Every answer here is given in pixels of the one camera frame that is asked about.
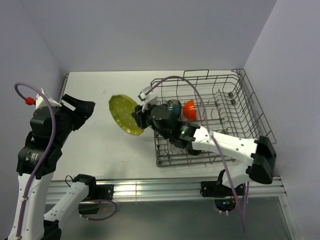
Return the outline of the clear drinking glass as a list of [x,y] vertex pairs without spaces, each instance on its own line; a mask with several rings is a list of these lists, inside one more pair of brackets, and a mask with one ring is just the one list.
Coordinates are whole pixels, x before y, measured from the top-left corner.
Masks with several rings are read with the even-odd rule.
[[178,148],[172,144],[168,146],[168,149],[172,154],[181,154],[183,152],[183,149]]

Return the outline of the dark brown mug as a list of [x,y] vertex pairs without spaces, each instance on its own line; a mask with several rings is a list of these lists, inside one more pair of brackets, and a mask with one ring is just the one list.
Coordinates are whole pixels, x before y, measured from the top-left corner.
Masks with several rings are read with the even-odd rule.
[[202,153],[202,151],[201,150],[196,150],[196,149],[193,149],[193,148],[188,148],[187,149],[187,153],[189,155],[192,155],[192,156],[198,156],[198,155],[200,155]]

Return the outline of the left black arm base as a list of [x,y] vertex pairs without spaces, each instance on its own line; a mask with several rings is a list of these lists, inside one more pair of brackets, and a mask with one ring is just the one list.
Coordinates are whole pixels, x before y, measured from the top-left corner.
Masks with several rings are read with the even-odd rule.
[[112,200],[114,194],[113,184],[98,184],[96,186],[89,187],[88,196],[83,201],[90,200]]

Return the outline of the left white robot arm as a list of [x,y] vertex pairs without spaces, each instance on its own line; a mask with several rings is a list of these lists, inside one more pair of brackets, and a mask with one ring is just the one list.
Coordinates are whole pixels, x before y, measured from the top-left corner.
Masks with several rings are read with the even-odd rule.
[[59,240],[68,217],[83,200],[96,197],[96,178],[78,174],[66,194],[45,212],[47,194],[62,147],[71,132],[88,120],[95,108],[93,101],[79,100],[65,94],[62,100],[70,109],[55,100],[46,105],[41,96],[35,99],[30,120],[31,131],[25,146],[18,153],[18,201],[9,240]]

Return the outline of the blue bowl beige inside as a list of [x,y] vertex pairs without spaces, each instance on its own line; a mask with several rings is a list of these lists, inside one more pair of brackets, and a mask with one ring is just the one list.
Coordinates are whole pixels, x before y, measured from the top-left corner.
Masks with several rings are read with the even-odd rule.
[[181,102],[177,99],[170,99],[165,102],[167,109],[175,114],[175,118],[179,119],[182,113]]

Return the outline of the yellow-green dotted plate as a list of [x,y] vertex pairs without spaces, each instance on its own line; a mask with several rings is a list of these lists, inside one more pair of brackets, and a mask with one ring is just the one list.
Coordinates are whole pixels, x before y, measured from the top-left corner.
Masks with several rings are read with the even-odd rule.
[[138,127],[132,116],[138,104],[124,94],[112,95],[108,101],[109,111],[116,124],[126,133],[139,136],[144,130]]

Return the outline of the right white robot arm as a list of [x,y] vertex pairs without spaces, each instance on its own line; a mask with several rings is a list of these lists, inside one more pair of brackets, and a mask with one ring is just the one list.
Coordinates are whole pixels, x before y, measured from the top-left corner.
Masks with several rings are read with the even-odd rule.
[[164,104],[151,105],[147,110],[138,105],[131,115],[139,128],[151,128],[171,145],[186,149],[191,155],[212,152],[221,158],[240,161],[234,169],[225,168],[220,172],[216,189],[222,195],[250,180],[264,185],[273,182],[277,153],[266,136],[241,138],[210,131],[204,126],[178,120]]

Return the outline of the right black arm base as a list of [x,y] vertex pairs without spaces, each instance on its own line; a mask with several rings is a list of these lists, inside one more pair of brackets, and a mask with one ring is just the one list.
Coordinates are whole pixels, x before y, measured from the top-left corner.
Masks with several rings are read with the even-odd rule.
[[208,198],[226,198],[234,196],[230,187],[224,186],[218,181],[202,181],[200,194]]

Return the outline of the orange bowl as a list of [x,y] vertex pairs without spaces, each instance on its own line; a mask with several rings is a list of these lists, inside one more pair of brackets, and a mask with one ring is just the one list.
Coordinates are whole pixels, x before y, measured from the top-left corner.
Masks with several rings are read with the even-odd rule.
[[190,121],[197,120],[196,106],[193,100],[187,101],[183,106],[183,115]]

